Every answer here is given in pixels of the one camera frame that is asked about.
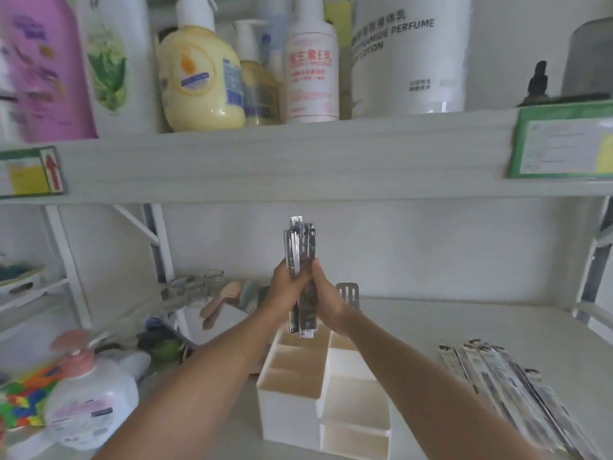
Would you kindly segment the person's right hand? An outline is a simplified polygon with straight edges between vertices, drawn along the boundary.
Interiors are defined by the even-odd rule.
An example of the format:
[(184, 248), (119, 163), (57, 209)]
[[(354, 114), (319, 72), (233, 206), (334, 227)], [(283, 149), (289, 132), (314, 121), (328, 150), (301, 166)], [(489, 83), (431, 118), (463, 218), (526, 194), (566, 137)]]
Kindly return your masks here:
[(318, 258), (311, 261), (311, 275), (317, 289), (318, 318), (333, 332), (350, 338), (349, 325), (352, 318), (359, 313), (358, 310), (350, 306), (337, 288), (326, 278)]

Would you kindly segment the person's left hand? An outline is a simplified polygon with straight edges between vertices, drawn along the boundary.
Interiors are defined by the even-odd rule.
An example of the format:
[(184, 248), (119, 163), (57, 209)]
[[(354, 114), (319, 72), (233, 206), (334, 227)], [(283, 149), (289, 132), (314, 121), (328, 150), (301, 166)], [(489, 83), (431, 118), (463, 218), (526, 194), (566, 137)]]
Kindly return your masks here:
[(262, 305), (262, 309), (271, 323), (278, 327), (287, 321), (290, 311), (311, 280), (310, 262), (301, 267), (296, 277), (291, 275), (285, 260), (282, 260), (275, 267), (268, 293)]

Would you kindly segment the bundle of clear tool packets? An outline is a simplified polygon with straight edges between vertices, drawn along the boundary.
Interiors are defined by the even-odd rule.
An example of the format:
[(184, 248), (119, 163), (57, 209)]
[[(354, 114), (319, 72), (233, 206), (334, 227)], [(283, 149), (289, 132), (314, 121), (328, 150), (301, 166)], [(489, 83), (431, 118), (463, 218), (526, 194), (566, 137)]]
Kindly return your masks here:
[[(303, 222), (302, 216), (290, 218), (289, 229), (283, 233), (287, 269), (292, 278), (300, 274), (301, 267), (316, 256), (316, 229), (314, 224)], [(316, 306), (318, 294), (314, 282), (300, 293), (289, 312), (288, 331), (301, 339), (313, 339), (318, 328)]]

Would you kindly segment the person's left forearm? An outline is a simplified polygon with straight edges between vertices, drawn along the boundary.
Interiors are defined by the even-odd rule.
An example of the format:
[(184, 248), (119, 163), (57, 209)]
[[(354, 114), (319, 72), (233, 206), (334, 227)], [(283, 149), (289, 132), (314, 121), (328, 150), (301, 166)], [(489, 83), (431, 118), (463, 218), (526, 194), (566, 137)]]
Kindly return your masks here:
[(92, 460), (196, 460), (288, 317), (270, 304), (198, 347), (139, 404)]

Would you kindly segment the person's right forearm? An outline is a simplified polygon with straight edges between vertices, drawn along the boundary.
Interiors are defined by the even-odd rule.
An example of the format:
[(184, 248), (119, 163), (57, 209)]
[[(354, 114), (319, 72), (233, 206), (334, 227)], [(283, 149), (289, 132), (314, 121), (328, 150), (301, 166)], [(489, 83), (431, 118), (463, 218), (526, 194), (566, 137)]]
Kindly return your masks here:
[(428, 460), (544, 460), (449, 372), (354, 309), (335, 317)]

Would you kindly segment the metal slotted spatula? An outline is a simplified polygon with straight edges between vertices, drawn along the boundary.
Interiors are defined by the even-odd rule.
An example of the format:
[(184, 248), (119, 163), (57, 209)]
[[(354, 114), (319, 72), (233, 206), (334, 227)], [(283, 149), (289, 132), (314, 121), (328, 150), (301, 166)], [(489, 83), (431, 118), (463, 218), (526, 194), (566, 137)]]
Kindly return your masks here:
[(337, 283), (336, 289), (351, 308), (360, 311), (360, 293), (357, 283)]

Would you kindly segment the wooden hairbrush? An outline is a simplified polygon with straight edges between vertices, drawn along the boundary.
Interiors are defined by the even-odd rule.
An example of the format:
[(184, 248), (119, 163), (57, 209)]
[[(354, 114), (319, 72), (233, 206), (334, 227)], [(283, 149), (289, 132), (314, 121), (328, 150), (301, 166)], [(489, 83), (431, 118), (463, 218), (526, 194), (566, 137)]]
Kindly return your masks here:
[(240, 308), (239, 304), (242, 288), (241, 281), (232, 281), (226, 284), (221, 292), (201, 309), (199, 316), (202, 318), (203, 331), (208, 331), (213, 328), (224, 305), (227, 304), (234, 308)]

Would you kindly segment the clear plastic packets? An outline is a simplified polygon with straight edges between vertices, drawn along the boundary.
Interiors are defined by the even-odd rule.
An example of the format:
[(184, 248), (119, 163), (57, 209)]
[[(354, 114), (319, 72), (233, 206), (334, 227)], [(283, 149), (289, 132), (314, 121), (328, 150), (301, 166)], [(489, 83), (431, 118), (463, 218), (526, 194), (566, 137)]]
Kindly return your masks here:
[(203, 275), (185, 275), (163, 286), (163, 301), (178, 307), (205, 305), (215, 298), (226, 284), (224, 270), (213, 269)]

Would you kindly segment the white divided organiser box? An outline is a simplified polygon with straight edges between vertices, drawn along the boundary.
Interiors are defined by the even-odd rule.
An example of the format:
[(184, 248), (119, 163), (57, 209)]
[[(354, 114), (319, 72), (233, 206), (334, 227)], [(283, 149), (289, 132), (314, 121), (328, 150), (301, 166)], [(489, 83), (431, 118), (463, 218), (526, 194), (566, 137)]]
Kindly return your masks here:
[(355, 344), (322, 323), (310, 339), (279, 329), (256, 387), (265, 441), (389, 460), (387, 395)]

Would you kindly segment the white shelf board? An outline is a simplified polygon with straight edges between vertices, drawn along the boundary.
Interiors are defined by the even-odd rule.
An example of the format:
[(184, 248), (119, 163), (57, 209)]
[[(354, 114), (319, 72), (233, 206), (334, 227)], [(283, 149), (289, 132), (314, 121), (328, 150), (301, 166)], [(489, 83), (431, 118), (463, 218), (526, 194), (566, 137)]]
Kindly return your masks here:
[(613, 196), (612, 180), (505, 178), (518, 109), (55, 144), (67, 193), (0, 205)]

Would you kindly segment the green and purple toy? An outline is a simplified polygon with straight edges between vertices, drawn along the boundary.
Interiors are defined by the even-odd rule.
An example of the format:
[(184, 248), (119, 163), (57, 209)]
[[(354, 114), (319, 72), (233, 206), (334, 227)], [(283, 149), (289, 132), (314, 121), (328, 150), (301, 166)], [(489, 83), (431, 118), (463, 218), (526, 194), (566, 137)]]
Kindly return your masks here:
[(158, 317), (148, 317), (136, 338), (136, 348), (148, 353), (157, 364), (182, 364), (189, 349), (188, 340), (180, 329)]

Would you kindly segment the small yellow pump bottle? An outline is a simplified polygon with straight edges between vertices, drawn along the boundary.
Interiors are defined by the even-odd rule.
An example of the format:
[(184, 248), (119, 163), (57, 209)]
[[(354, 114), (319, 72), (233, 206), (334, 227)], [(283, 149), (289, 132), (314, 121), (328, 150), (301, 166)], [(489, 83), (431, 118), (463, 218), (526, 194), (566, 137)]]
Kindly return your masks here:
[(280, 84), (261, 62), (258, 30), (265, 26), (267, 22), (259, 19), (242, 19), (235, 22), (236, 51), (241, 65), (246, 126), (282, 123)]

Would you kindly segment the white bottle with pink label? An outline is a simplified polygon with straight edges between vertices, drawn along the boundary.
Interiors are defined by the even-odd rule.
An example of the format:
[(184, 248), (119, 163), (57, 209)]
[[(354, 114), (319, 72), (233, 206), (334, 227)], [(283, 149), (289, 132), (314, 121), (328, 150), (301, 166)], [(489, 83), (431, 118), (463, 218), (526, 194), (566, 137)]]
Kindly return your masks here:
[(284, 51), (286, 123), (340, 119), (339, 48), (324, 0), (294, 0)]

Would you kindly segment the large yellow pump bottle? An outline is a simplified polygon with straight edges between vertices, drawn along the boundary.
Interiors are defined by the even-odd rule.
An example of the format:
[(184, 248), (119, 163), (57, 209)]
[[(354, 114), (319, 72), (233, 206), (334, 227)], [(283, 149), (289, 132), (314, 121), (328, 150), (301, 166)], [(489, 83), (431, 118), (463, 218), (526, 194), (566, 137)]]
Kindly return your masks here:
[(177, 0), (177, 29), (157, 41), (158, 84), (173, 132), (246, 124), (240, 59), (216, 34), (214, 0)]

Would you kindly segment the white side rack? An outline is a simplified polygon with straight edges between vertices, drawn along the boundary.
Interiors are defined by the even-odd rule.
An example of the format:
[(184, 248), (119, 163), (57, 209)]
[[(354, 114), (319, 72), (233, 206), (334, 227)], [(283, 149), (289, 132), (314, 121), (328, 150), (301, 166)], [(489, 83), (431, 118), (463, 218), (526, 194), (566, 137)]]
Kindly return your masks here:
[(0, 313), (50, 294), (62, 294), (81, 327), (93, 328), (85, 287), (58, 205), (0, 205), (0, 264), (33, 267), (34, 286), (11, 296), (0, 292)]

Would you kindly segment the white bottle with pink pump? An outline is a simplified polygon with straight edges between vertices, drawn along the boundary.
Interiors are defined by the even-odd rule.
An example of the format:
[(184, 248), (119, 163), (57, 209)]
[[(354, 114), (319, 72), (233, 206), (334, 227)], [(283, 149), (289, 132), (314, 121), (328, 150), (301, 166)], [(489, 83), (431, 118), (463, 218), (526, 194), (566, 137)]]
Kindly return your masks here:
[(72, 329), (51, 344), (60, 352), (61, 379), (43, 410), (55, 443), (77, 451), (99, 449), (139, 404), (135, 380), (119, 364), (96, 357), (88, 332)]

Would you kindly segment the pile of long flat packets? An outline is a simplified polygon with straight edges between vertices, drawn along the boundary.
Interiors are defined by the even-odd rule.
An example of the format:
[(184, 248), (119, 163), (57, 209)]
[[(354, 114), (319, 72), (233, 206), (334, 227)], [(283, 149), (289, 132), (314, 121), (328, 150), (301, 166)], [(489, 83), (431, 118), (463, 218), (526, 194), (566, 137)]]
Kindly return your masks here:
[(454, 377), (507, 420), (545, 460), (606, 460), (537, 369), (505, 347), (473, 339), (438, 352)]

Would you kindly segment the large white lotion bottle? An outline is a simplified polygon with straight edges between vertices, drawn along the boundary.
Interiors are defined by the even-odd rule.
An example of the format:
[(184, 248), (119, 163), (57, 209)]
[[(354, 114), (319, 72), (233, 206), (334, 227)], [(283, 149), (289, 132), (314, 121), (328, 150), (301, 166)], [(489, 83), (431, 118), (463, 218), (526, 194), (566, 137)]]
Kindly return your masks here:
[(465, 109), (473, 0), (351, 0), (352, 118)]

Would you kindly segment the yellow-green bottle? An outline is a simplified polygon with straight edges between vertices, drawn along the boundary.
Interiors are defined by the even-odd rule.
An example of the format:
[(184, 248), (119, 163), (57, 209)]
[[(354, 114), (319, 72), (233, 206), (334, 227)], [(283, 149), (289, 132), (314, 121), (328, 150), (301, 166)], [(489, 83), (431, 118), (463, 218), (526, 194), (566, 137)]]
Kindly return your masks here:
[(339, 98), (340, 120), (351, 119), (352, 85), (351, 85), (351, 1), (324, 0), (326, 22), (333, 26), (339, 49)]

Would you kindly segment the blue item in white tray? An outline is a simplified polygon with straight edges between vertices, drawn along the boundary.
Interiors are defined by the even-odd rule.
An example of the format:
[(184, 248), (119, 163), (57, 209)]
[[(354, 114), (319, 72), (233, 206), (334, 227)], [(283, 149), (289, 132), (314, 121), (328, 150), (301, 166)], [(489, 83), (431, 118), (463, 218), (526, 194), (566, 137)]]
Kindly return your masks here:
[(44, 267), (0, 262), (0, 299), (12, 298), (42, 285)]

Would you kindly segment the green-framed shelf label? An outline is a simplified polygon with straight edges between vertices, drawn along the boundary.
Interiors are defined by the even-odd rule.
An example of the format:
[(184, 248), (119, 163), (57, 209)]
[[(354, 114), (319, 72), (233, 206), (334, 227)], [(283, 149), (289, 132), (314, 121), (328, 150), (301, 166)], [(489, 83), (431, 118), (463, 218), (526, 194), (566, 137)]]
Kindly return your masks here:
[(520, 107), (506, 177), (613, 180), (613, 99)]

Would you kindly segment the white bottle with leaf print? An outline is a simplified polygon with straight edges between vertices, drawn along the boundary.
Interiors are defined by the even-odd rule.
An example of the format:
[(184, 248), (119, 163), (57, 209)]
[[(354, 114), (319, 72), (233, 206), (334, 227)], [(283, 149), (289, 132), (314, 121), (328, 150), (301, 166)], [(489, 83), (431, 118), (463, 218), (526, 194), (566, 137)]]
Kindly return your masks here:
[(147, 0), (67, 0), (98, 137), (165, 130)]

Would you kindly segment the shelf label with red arrow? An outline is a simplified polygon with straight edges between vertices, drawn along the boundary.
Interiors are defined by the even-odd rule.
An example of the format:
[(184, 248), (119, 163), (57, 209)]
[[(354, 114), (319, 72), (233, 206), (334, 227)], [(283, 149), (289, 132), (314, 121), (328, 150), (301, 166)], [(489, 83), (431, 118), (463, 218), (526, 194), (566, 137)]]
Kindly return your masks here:
[(65, 194), (57, 147), (0, 151), (0, 200)]

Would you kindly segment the colourful plastic toy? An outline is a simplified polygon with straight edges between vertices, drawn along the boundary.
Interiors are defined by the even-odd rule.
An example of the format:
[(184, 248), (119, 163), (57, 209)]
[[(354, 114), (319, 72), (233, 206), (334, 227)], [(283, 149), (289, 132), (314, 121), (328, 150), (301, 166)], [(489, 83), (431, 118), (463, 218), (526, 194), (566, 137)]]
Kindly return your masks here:
[(45, 426), (44, 406), (62, 376), (59, 363), (52, 363), (1, 385), (0, 425), (7, 430)]

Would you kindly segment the black dropper bottle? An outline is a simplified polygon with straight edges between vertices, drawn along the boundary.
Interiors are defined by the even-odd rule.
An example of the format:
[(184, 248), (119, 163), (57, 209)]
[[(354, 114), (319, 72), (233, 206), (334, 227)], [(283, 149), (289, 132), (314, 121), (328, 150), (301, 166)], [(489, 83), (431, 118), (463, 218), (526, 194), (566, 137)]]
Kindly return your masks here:
[(548, 62), (543, 60), (535, 65), (534, 73), (528, 83), (527, 95), (524, 100), (526, 105), (545, 102), (549, 99), (547, 95), (549, 81), (546, 74), (547, 64)]

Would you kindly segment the pink and purple bottle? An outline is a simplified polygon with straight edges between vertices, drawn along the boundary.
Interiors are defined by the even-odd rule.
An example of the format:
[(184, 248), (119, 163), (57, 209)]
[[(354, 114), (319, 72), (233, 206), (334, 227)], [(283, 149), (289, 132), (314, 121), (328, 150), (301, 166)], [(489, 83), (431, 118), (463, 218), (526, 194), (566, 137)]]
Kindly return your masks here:
[(78, 26), (67, 0), (0, 0), (0, 29), (28, 140), (97, 138)]

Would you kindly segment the grey round container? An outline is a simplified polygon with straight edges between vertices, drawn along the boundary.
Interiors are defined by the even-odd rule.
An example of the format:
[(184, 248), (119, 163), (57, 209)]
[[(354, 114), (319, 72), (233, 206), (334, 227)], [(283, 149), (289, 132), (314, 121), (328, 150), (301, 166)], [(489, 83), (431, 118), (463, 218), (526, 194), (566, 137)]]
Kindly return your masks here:
[(571, 35), (561, 96), (613, 97), (613, 16), (586, 22)]

